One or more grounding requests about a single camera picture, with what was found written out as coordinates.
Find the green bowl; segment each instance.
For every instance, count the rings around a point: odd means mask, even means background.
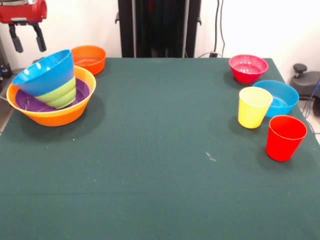
[[[74,77],[57,89],[35,98],[52,108],[62,109],[76,99],[76,91],[76,77]]]

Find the bowl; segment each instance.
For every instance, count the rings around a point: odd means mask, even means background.
[[[64,108],[76,97],[71,51],[62,50],[39,60],[19,73],[12,83],[53,108]]]
[[[262,88],[271,93],[273,101],[266,113],[273,118],[278,115],[288,115],[299,101],[298,92],[290,85],[275,80],[258,81],[254,87]]]
[[[268,63],[257,56],[237,55],[229,60],[235,79],[242,84],[252,84],[268,70]]]
[[[34,97],[45,95],[75,77],[70,50],[62,50],[42,58],[20,72],[12,81],[19,89]]]
[[[84,81],[78,78],[76,79],[75,87],[76,87],[75,100],[70,105],[66,106],[66,108],[69,108],[70,106],[80,103],[90,94],[90,89],[88,85]],[[20,89],[16,92],[14,100],[15,100],[15,104],[22,110],[26,110],[30,112],[56,111],[55,108],[48,106],[44,102],[39,101],[34,96],[31,96],[30,94],[24,91],[21,91]]]
[[[93,75],[101,73],[106,64],[106,52],[98,46],[78,46],[72,50],[76,66],[89,70]]]
[[[74,70],[75,70],[74,71],[75,77],[85,82],[90,90],[90,94],[81,102],[75,105],[72,105],[64,109],[49,111],[49,112],[36,112],[36,111],[23,110],[20,107],[18,107],[18,105],[16,104],[15,97],[19,88],[13,84],[9,85],[8,90],[6,92],[6,98],[12,107],[22,112],[23,114],[27,115],[29,118],[31,118],[32,120],[34,120],[40,125],[44,125],[48,127],[57,127],[57,126],[69,124],[75,121],[76,119],[78,119],[82,115],[92,94],[96,89],[96,79],[91,72],[79,66],[75,66]]]

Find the cable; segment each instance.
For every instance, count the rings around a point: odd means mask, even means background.
[[[214,52],[217,50],[217,28],[218,28],[218,11],[219,11],[219,5],[220,1],[218,0],[218,4],[216,6],[216,12],[215,12],[215,36],[214,36]]]
[[[204,55],[207,55],[207,54],[218,54],[220,57],[224,57],[224,56],[222,56],[220,53],[218,53],[218,52],[215,52],[215,51],[209,51],[209,52],[206,52],[206,53],[204,53],[204,54],[202,54],[202,55],[200,55],[200,56],[198,56],[198,59],[199,58],[202,58]]]
[[[3,97],[3,96],[0,96],[0,99],[5,100],[5,101],[8,102],[8,100],[7,100],[5,97]]]
[[[320,80],[318,81],[318,83],[316,84],[309,100],[306,102],[306,104],[308,104],[308,108],[306,109],[306,113],[304,115],[305,118],[308,118],[310,113],[311,113],[311,101],[312,101],[312,98],[315,96],[315,94],[317,93],[317,91],[319,90],[320,88]],[[305,111],[305,108],[306,108],[306,104],[304,105],[303,107],[303,110],[302,110],[302,113]]]
[[[224,0],[221,0],[221,9],[220,9],[220,33],[221,33],[221,39],[222,39],[222,42],[223,42],[223,47],[222,47],[222,56],[224,55],[224,51],[225,51],[225,46],[226,46],[226,43],[225,43],[225,40],[224,40],[224,35],[222,33],[222,8],[224,6]]]
[[[314,127],[311,125],[311,123],[309,121],[306,121],[311,129],[311,132],[314,134],[314,135],[318,135],[320,134],[320,132],[315,132],[315,129]]]

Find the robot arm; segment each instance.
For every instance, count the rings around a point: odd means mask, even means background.
[[[23,52],[15,25],[31,25],[36,32],[36,41],[41,52],[47,50],[38,23],[47,18],[46,0],[0,0],[0,22],[9,25],[9,32],[15,50]]]

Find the bowl rim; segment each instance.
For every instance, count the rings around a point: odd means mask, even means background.
[[[281,85],[286,86],[286,87],[288,87],[289,89],[293,90],[292,92],[296,95],[297,100],[295,101],[295,104],[291,104],[291,105],[288,105],[288,106],[286,106],[286,107],[283,107],[283,106],[272,106],[272,103],[271,103],[270,108],[275,108],[275,109],[291,108],[291,107],[294,107],[295,105],[297,105],[297,103],[299,102],[299,93],[297,92],[297,90],[295,90],[295,89],[294,89],[292,86],[290,86],[289,84],[286,84],[285,82],[277,81],[277,80],[261,80],[261,81],[255,82],[252,86],[263,89],[263,87],[259,86],[259,84],[258,84],[258,83],[261,83],[261,82],[269,82],[269,83],[281,84]]]
[[[47,58],[50,58],[52,57],[53,55],[56,55],[56,54],[59,54],[59,53],[62,53],[62,52],[68,52],[68,54],[66,56],[64,56],[64,58],[62,58],[56,65],[54,65],[52,68],[50,68],[50,70],[54,69],[56,66],[58,66],[62,61],[64,61],[65,59],[67,59],[70,55],[71,55],[71,50],[70,49],[64,49],[64,50],[61,50],[61,51],[57,51],[49,56],[45,56],[44,58],[40,59],[39,61],[36,61],[35,63],[33,63],[32,65],[26,67],[25,69],[23,69],[17,76],[14,77],[14,79],[12,80],[12,84],[15,85],[15,86],[18,86],[18,85],[21,85],[21,84],[29,84],[29,83],[33,83],[34,81],[37,80],[38,77],[48,73],[49,71],[45,71],[43,73],[41,73],[40,75],[36,76],[36,77],[33,77],[32,79],[30,80],[27,80],[27,81],[24,81],[24,82],[19,82],[19,83],[15,83],[15,80],[16,78],[18,78],[19,76],[25,74],[25,70],[28,70],[30,69],[31,67],[33,66],[36,66],[37,63],[39,63],[41,60],[44,60],[44,59],[47,59]]]
[[[95,66],[95,65],[98,65],[100,64],[102,61],[105,61],[106,60],[106,57],[107,57],[107,53],[106,51],[102,48],[102,47],[99,47],[99,46],[96,46],[96,45],[82,45],[82,46],[76,46],[74,48],[71,49],[71,53],[72,53],[72,50],[76,50],[76,49],[82,49],[82,48],[87,48],[87,47],[90,47],[90,48],[95,48],[95,49],[99,49],[99,50],[102,50],[103,51],[103,58],[95,63],[90,63],[90,64],[83,64],[83,65],[76,65],[76,63],[74,63],[75,66],[78,66],[78,67],[81,67],[81,66],[85,66],[85,67],[89,67],[89,66]]]
[[[263,62],[266,63],[266,68],[263,70],[263,71],[260,71],[258,73],[251,73],[251,72],[242,72],[242,71],[239,71],[237,69],[234,68],[234,66],[231,65],[231,60],[236,58],[236,57],[240,57],[240,56],[249,56],[249,57],[254,57],[254,58],[257,58],[257,59],[260,59],[262,60]],[[258,57],[258,56],[255,56],[255,55],[251,55],[251,54],[239,54],[239,55],[236,55],[236,56],[233,56],[229,59],[229,66],[230,68],[232,68],[233,70],[237,71],[238,73],[242,73],[242,74],[248,74],[248,75],[261,75],[261,74],[264,74],[268,69],[269,69],[269,64],[266,60],[264,60],[263,58],[261,57]]]
[[[89,95],[83,99],[82,101],[78,102],[77,104],[75,105],[72,105],[70,107],[67,107],[67,108],[63,108],[63,109],[59,109],[59,110],[56,110],[56,111],[27,111],[27,110],[23,110],[21,109],[20,107],[16,106],[16,103],[13,103],[9,97],[8,97],[8,94],[9,94],[9,91],[7,90],[6,91],[6,99],[8,101],[8,103],[15,109],[17,109],[18,111],[22,112],[22,113],[26,113],[26,114],[37,114],[37,115],[45,115],[46,117],[50,117],[49,115],[51,114],[56,114],[56,113],[61,113],[65,110],[70,110],[70,109],[73,109],[73,108],[76,108],[77,106],[79,106],[80,104],[82,104],[85,100],[91,98],[92,94],[94,93],[94,91],[96,90],[96,86],[97,86],[97,81],[96,81],[96,78],[95,76],[87,69],[83,68],[83,67],[80,67],[80,66],[74,66],[75,68],[77,69],[80,69],[81,71],[85,71],[87,72],[88,74],[92,75],[93,79],[94,79],[94,83],[93,83],[93,88],[92,88],[92,91],[89,93]]]

